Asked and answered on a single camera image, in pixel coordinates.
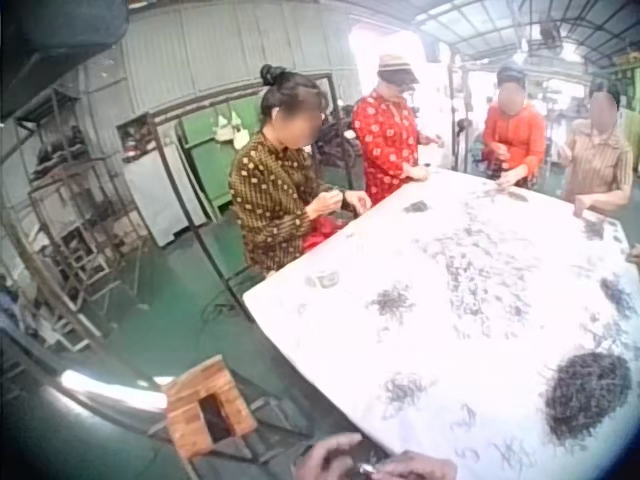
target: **hair bun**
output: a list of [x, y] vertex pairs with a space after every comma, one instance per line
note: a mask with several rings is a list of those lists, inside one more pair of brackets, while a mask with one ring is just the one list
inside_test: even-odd
[[260, 69], [260, 78], [262, 79], [263, 85], [271, 87], [276, 84], [278, 77], [286, 71], [284, 67], [274, 67], [267, 63]]

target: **white table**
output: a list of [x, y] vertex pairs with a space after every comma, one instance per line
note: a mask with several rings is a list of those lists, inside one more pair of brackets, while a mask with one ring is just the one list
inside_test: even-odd
[[[298, 370], [390, 452], [450, 458], [460, 480], [593, 478], [640, 418], [640, 320], [614, 320], [600, 280], [617, 277], [640, 312], [638, 272], [617, 221], [587, 240], [571, 205], [520, 189], [528, 202], [486, 196], [493, 188], [436, 170], [244, 299]], [[403, 211], [419, 200], [426, 212]], [[398, 308], [380, 311], [385, 290]], [[622, 333], [607, 336], [614, 322]], [[628, 359], [633, 388], [592, 437], [558, 446], [544, 416], [551, 369], [596, 342]], [[417, 393], [394, 401], [394, 381]]]

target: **metal rack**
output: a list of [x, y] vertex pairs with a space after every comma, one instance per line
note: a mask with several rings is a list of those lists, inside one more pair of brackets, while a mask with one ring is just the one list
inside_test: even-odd
[[[77, 100], [76, 97], [52, 88], [48, 98], [41, 99], [16, 118], [15, 125], [28, 132], [25, 138], [21, 138], [16, 127], [16, 145], [30, 184], [28, 196], [33, 212], [51, 247], [55, 266], [63, 273], [65, 279], [63, 293], [67, 298], [73, 298], [71, 305], [76, 312], [88, 302], [100, 317], [104, 317], [109, 306], [110, 293], [118, 286], [122, 286], [137, 301], [140, 258], [146, 238], [138, 231], [131, 217], [131, 209], [127, 207], [113, 176], [107, 169], [106, 159], [91, 157], [85, 144], [68, 144], [62, 128], [60, 108], [71, 107], [75, 123], [79, 125], [73, 108]], [[62, 143], [62, 151], [58, 152], [58, 158], [52, 161], [59, 163], [43, 178], [34, 180], [27, 171], [21, 146], [33, 135], [38, 135], [44, 145], [42, 125], [52, 117], [58, 139]], [[113, 192], [113, 197], [107, 193], [107, 185]], [[98, 198], [95, 192], [99, 192], [101, 198]], [[62, 228], [56, 228], [47, 215], [47, 202], [54, 196], [60, 199], [60, 204], [70, 206], [73, 212], [73, 221]], [[112, 228], [121, 219], [126, 219], [129, 229], [127, 234], [118, 240], [112, 233]], [[73, 248], [64, 241], [65, 236], [69, 235], [77, 237], [75, 243], [80, 244], [79, 248]], [[132, 250], [135, 250], [132, 255], [135, 269], [130, 285], [120, 275], [125, 265], [125, 255], [121, 250], [123, 245], [132, 245]], [[56, 309], [53, 317], [55, 331], [67, 334], [74, 330], [73, 325], [59, 310]], [[101, 335], [99, 328], [88, 320], [86, 323], [93, 334]], [[63, 343], [69, 348], [68, 341]], [[72, 350], [77, 351], [88, 343], [83, 339], [72, 345]]]

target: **orange shirt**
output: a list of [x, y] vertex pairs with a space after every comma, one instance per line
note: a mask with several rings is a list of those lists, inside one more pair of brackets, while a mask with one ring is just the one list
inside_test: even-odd
[[498, 105], [491, 105], [484, 127], [484, 145], [492, 160], [489, 147], [494, 142], [509, 150], [510, 158], [504, 161], [508, 170], [525, 164], [529, 167], [529, 176], [535, 175], [546, 148], [544, 117], [529, 104], [512, 117], [502, 113]]

